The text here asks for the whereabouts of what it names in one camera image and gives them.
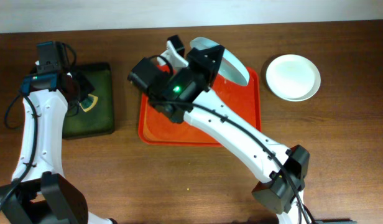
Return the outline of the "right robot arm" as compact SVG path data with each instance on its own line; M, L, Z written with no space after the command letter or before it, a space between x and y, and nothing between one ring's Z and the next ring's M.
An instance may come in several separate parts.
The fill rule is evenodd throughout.
M169 37L157 63L143 58L128 80L171 122L203 131L243 162L258 181L253 197L274 212L280 223L313 223L303 202L309 152L268 138L216 94L217 76L240 86L248 84L247 68L237 57L204 37L193 39L190 46L186 52L179 36Z

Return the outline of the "light blue plate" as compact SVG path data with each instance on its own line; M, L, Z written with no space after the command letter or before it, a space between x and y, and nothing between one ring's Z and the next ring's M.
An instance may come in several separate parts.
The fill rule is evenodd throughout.
M205 50L219 45L219 43L205 38L197 37L190 41L190 47ZM228 49L224 49L222 61L218 72L223 78L240 86L247 86L250 75L244 64Z

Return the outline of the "white plate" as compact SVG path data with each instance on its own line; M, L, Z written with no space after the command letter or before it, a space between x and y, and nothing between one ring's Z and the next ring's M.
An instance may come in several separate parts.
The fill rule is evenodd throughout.
M286 101L305 101L315 95L321 85L317 66L295 54L273 59L267 67L265 79L270 90Z

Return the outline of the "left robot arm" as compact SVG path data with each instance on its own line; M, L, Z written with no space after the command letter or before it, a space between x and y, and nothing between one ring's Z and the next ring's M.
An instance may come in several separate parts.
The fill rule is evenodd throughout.
M99 100L76 70L75 51L59 41L37 44L38 61L17 97L24 106L19 160L11 183L0 186L0 214L10 223L115 223L90 212L84 195L67 179L62 165L63 124L73 107L84 112Z

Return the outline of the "green and yellow sponge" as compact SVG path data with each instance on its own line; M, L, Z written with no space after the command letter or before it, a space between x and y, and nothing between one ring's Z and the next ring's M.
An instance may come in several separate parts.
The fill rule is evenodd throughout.
M80 101L80 107L85 113L87 113L93 107L96 106L97 102L98 102L97 96L92 95L92 94L88 94L84 100Z

